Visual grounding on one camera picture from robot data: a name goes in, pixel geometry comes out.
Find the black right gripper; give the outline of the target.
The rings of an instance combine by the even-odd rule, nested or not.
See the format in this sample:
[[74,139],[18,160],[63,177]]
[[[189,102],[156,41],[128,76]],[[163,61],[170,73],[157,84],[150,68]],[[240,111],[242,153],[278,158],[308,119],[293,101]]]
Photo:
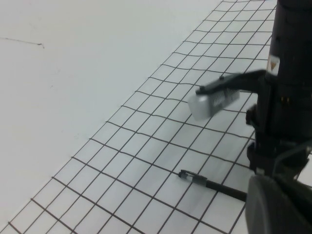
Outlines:
[[[258,80],[257,103],[246,113],[246,123],[257,133],[293,142],[312,138],[312,84],[285,83],[269,73]],[[302,143],[270,158],[256,149],[247,148],[249,169],[256,175],[285,175],[294,178],[307,165],[311,143]]]

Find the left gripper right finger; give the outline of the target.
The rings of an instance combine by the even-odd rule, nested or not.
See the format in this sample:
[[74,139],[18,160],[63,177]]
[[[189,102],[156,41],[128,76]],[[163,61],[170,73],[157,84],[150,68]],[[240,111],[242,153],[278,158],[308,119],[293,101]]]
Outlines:
[[277,179],[276,182],[295,209],[291,227],[295,228],[297,234],[311,234],[312,189],[294,179]]

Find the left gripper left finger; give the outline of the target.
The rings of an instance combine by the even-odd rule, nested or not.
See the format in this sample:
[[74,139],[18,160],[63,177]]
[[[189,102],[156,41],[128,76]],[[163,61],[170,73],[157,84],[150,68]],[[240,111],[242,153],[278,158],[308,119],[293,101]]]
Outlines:
[[280,187],[268,177],[255,175],[249,181],[245,208],[250,234],[297,234],[297,210]]

